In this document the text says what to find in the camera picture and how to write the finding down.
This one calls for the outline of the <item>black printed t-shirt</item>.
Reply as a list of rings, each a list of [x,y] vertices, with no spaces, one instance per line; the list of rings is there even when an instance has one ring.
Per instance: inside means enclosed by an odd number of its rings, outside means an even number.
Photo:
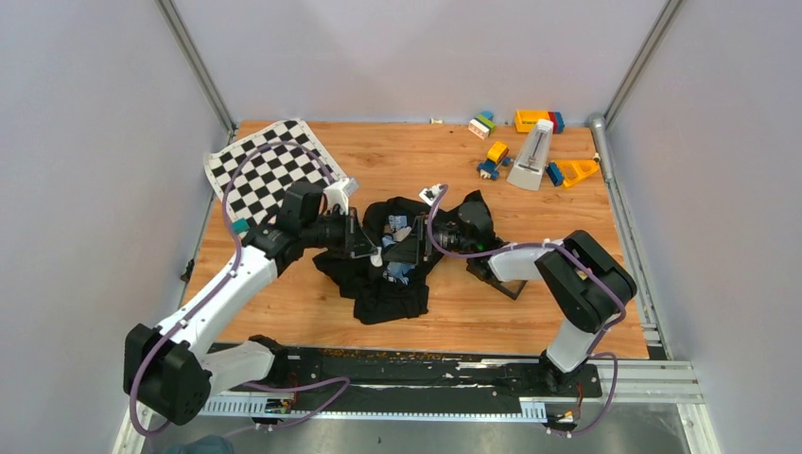
[[[381,244],[388,218],[416,218],[428,215],[430,206],[422,201],[394,197],[374,202],[363,216],[367,236]],[[489,206],[479,190],[468,193],[457,207],[440,211],[434,220],[453,220],[456,241],[447,251],[465,260],[504,245],[495,234]],[[443,259],[428,264],[386,262],[374,267],[370,257],[345,258],[327,251],[313,257],[314,266],[339,288],[340,296],[354,301],[354,317],[363,324],[377,324],[417,318],[428,313],[427,276]]]

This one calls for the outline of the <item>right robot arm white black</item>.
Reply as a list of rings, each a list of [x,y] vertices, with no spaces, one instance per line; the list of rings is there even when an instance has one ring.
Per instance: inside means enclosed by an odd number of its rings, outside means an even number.
[[[565,317],[541,355],[540,381],[552,394],[576,385],[578,369],[637,294],[634,278],[590,233],[508,243],[496,235],[483,201],[465,201],[451,213],[392,214],[381,239],[393,278],[406,277],[441,253],[465,259],[472,274],[512,299],[519,293],[508,284],[543,282]]]

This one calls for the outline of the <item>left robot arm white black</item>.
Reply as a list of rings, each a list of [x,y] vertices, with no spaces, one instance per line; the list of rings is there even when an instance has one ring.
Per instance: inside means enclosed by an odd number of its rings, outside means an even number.
[[[180,426],[210,397],[234,387],[258,382],[268,391],[282,389],[290,368],[277,341],[253,336],[216,352],[212,344],[305,250],[326,249],[346,259],[378,253],[349,201],[357,188],[353,178],[327,187],[293,183],[279,208],[235,239],[227,265],[188,304],[154,327],[137,324],[124,344],[123,390],[130,408],[143,404]]]

